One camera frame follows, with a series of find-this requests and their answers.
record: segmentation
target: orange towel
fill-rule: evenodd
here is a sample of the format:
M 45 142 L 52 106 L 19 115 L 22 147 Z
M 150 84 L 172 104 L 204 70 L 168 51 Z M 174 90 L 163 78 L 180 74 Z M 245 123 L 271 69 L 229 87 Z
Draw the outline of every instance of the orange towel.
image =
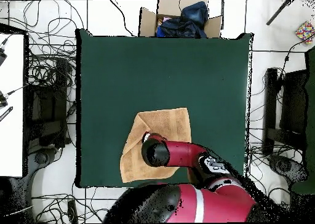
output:
M 161 134 L 171 141 L 191 142 L 187 108 L 138 113 L 122 151 L 120 168 L 122 182 L 171 177 L 178 167 L 151 167 L 141 155 L 142 136 L 148 132 Z

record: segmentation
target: blue cloth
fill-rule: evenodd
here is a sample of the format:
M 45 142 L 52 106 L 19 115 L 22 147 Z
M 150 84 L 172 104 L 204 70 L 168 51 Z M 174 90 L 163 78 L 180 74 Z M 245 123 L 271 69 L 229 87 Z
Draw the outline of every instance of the blue cloth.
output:
M 165 37 L 172 38 L 206 38 L 204 24 L 208 20 L 208 8 L 200 1 L 185 7 L 181 16 L 166 20 L 161 25 Z
M 161 26 L 158 26 L 157 31 L 156 31 L 156 36 L 157 36 L 158 38 L 163 38 L 163 37 L 165 37 L 165 34 L 163 33 L 163 31 L 162 31 L 162 29 L 161 29 Z

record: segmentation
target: green table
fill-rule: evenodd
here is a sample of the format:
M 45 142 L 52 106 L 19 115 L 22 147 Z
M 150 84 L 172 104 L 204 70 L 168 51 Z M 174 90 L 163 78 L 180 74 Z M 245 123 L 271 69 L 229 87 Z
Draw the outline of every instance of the green table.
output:
M 238 39 L 77 38 L 77 186 L 122 183 L 119 160 L 138 112 L 187 107 L 194 143 L 243 173 L 251 34 Z M 169 183 L 188 182 L 185 168 Z

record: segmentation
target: colorful cube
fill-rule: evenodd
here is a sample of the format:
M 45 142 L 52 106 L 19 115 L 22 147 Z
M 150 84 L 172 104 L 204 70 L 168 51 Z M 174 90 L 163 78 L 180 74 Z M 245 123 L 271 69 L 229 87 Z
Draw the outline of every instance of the colorful cube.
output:
M 302 26 L 296 30 L 295 34 L 302 40 L 307 39 L 308 37 L 310 37 L 311 35 L 313 35 L 315 33 L 315 29 L 312 26 L 312 24 L 310 24 L 310 22 L 305 22 L 304 24 L 302 24 Z M 313 41 L 313 37 L 310 39 L 307 39 L 305 41 L 306 44 L 311 44 Z

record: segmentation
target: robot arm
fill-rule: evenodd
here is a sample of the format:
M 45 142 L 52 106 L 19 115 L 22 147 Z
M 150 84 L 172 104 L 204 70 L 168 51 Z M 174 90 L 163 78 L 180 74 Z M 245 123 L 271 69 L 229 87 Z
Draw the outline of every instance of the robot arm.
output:
M 267 221 L 260 206 L 207 148 L 146 133 L 142 156 L 153 167 L 187 167 L 196 176 L 197 185 L 160 183 L 129 189 L 104 223 Z

